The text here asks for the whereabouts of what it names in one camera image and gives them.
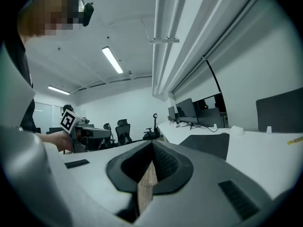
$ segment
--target computer monitor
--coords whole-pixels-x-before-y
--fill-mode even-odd
[[[169,116],[172,120],[176,120],[175,107],[174,106],[169,108]]]
[[[177,110],[179,113],[179,120],[190,122],[190,123],[199,123],[197,114],[194,108],[194,104],[191,98],[186,99],[178,104],[176,104]]]
[[[226,107],[225,107],[225,103],[224,103],[222,93],[214,95],[214,99],[216,101],[215,107],[219,108],[220,112],[222,112],[222,113],[226,112]]]

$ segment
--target white table surface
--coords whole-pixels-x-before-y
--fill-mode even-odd
[[[201,127],[176,128],[165,121],[158,125],[163,136],[173,144],[180,144],[190,135],[230,135],[226,162],[249,176],[272,197],[293,187],[303,168],[303,141],[288,145],[287,142],[303,133],[273,133],[245,131],[235,136],[230,129],[211,132]]]

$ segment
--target black mat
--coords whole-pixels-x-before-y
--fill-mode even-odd
[[[212,154],[226,160],[229,144],[229,134],[216,135],[190,135],[182,146]]]
[[[70,168],[74,168],[74,167],[77,167],[77,166],[82,166],[82,165],[85,165],[85,164],[88,164],[89,161],[88,160],[79,160],[79,161],[71,161],[71,162],[67,162],[65,163],[66,165],[66,168],[67,169],[70,169]]]
[[[303,87],[256,101],[258,129],[266,132],[301,133],[303,131]]]

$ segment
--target fluorescent light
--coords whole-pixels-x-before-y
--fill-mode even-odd
[[[66,94],[66,95],[69,95],[69,94],[70,94],[69,92],[62,91],[62,90],[57,89],[57,88],[52,87],[52,86],[48,86],[48,89],[51,89],[51,90],[54,90],[54,91],[56,91],[56,92],[63,93],[63,94]]]
[[[109,62],[112,64],[112,66],[115,68],[115,70],[121,74],[123,73],[121,67],[119,66],[118,62],[115,60],[112,52],[110,51],[109,47],[105,47],[102,49],[102,52],[106,56],[106,58],[109,60]]]

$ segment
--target office chair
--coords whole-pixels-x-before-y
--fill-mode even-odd
[[[123,146],[132,143],[129,136],[131,125],[127,123],[127,119],[121,119],[117,122],[116,133],[118,137],[118,146]]]
[[[115,147],[115,139],[114,139],[114,135],[112,133],[112,128],[110,127],[110,124],[109,123],[104,124],[103,129],[110,131],[110,136],[107,138],[104,138],[104,147],[106,149]]]
[[[157,127],[157,122],[156,122],[157,117],[158,117],[157,113],[154,113],[154,115],[153,115],[153,118],[154,118],[153,132],[151,131],[151,128],[147,128],[147,130],[149,130],[149,131],[144,132],[145,135],[143,137],[143,140],[155,140],[160,137],[160,131]]]

